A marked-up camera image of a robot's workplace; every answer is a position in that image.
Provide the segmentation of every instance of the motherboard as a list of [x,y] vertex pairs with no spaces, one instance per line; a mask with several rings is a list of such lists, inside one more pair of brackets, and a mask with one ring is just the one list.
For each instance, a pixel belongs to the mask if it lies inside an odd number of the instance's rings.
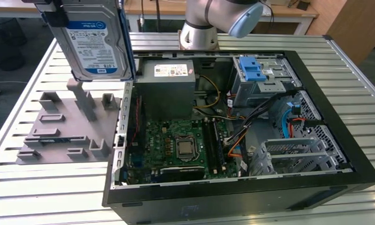
[[145,148],[133,153],[135,184],[236,177],[236,164],[225,158],[222,120],[147,121]]

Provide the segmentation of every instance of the table surface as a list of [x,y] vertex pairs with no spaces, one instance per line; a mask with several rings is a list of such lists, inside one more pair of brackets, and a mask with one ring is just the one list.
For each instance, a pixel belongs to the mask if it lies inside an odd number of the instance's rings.
[[[162,15],[183,15],[185,3],[178,0],[159,0],[159,12]],[[150,0],[142,0],[143,14],[155,14],[155,2]],[[306,11],[297,8],[288,8],[285,6],[270,6],[274,16],[285,17],[317,17],[317,12],[309,6]],[[126,14],[141,14],[139,0],[127,0],[125,3]]]
[[[175,34],[130,33],[133,49],[177,49]],[[236,39],[218,35],[221,49],[294,50],[320,86],[366,158],[375,167],[375,88],[333,46],[313,36],[249,35]],[[66,90],[70,68],[55,42],[51,43],[0,131],[0,225],[85,224],[123,225],[110,209],[101,207],[106,162],[15,165],[15,155],[41,106],[42,91]],[[122,96],[123,83],[82,84],[93,97]],[[349,193],[312,210],[194,221],[217,225],[375,225],[375,186]]]
[[[288,8],[285,6],[273,6],[272,10],[274,16],[285,17],[317,17],[317,12],[309,6],[306,11],[296,8]],[[23,3],[21,0],[0,0],[0,11],[1,12],[29,12],[37,13],[37,9],[33,4]],[[183,15],[185,4],[183,2],[173,2],[167,0],[159,0],[159,12],[162,15]],[[125,3],[125,13],[126,14],[139,14],[139,0],[127,0]],[[154,1],[143,0],[143,13],[155,14],[155,4]]]
[[0,11],[33,13],[38,12],[34,4],[23,3],[21,0],[0,0]]

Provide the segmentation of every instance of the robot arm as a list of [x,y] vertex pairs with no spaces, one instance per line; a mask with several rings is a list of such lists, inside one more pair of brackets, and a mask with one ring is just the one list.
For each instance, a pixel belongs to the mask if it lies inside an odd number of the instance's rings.
[[262,13],[257,0],[188,0],[185,24],[178,41],[183,49],[214,49],[217,29],[242,38],[253,29]]

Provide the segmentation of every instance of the hard drive label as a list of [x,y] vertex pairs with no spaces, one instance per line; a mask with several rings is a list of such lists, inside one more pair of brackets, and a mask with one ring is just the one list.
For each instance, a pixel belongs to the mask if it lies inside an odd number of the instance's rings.
[[101,21],[69,21],[66,32],[82,68],[93,74],[117,70],[113,49],[105,43],[106,25]]

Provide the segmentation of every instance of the yellow wire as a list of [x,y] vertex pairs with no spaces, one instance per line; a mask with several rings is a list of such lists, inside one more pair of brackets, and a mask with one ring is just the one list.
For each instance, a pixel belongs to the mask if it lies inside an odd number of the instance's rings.
[[194,109],[202,109],[202,108],[208,108],[208,107],[213,106],[217,103],[218,99],[220,99],[220,93],[218,93],[218,89],[217,89],[217,86],[214,85],[214,83],[204,75],[200,75],[200,77],[204,77],[204,79],[212,84],[212,86],[217,90],[217,98],[216,98],[214,102],[210,103],[209,105],[193,106]]

